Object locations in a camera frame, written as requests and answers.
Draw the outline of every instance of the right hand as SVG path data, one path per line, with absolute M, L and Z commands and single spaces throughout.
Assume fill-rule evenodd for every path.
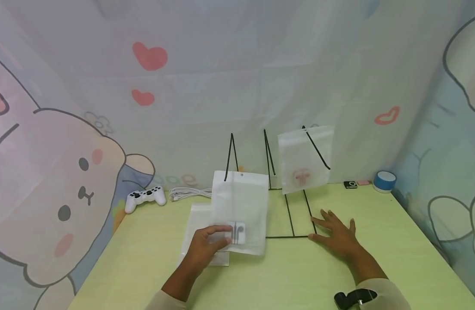
M 362 249 L 361 245 L 356 240 L 355 220 L 351 219 L 349 228 L 346 227 L 341 220 L 337 218 L 332 211 L 325 212 L 320 210 L 324 217 L 323 220 L 312 217 L 312 222 L 324 228 L 330 229 L 331 237 L 325 237 L 317 234 L 310 234 L 308 238 L 319 244 L 325 245 L 335 255 L 344 259 L 352 259 Z

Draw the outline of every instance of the white game controller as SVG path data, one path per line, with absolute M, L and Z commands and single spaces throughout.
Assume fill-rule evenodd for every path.
M 126 207 L 124 212 L 131 214 L 136 209 L 137 205 L 140 205 L 143 202 L 152 202 L 155 200 L 159 205 L 165 205 L 167 200 L 165 199 L 165 194 L 163 189 L 160 186 L 153 187 L 152 189 L 147 189 L 143 191 L 135 190 L 134 192 L 127 195 Z

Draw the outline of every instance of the white plastic bag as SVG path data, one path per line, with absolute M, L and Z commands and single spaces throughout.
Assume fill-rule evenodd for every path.
M 268 208 L 268 176 L 254 173 L 215 171 L 212 186 L 212 222 L 232 225 L 225 233 L 232 243 L 222 251 L 251 255 L 265 252 Z M 214 238 L 223 235 L 215 234 Z
M 312 141 L 327 166 L 331 164 L 334 126 L 321 126 L 279 134 L 282 193 L 297 192 L 329 182 L 330 170 L 325 167 Z
M 194 232 L 197 229 L 210 226 L 211 206 L 208 203 L 193 203 L 191 205 L 191 212 L 189 213 L 188 224 L 186 225 L 186 232 L 184 234 L 184 240 L 182 241 L 181 254 L 177 265 L 181 264 L 182 259 L 188 253 L 189 245 L 193 239 Z M 229 252 L 217 252 L 212 261 L 211 266 L 228 266 L 229 265 Z

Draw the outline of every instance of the bunny eye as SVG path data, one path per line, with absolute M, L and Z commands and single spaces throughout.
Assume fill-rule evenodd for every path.
M 59 209 L 59 214 L 58 214 L 59 220 L 62 222 L 67 221 L 69 218 L 71 218 L 71 208 L 69 208 L 68 205 L 63 205 Z
M 84 158 L 84 157 L 80 158 L 80 168 L 83 171 L 86 171 L 89 168 L 89 163 L 88 163 L 87 159 Z

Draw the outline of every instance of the tabletop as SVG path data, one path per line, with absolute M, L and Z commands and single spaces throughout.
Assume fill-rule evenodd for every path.
M 391 194 L 372 186 L 330 184 L 306 192 L 269 191 L 267 236 L 313 232 L 309 209 L 356 221 L 359 242 L 377 259 L 414 310 L 475 310 L 475 298 Z M 144 309 L 176 267 L 191 197 L 145 203 L 125 216 L 69 310 Z M 337 309 L 333 296 L 355 288 L 348 267 L 307 238 L 267 239 L 265 255 L 231 253 L 229 267 L 208 267 L 191 309 Z

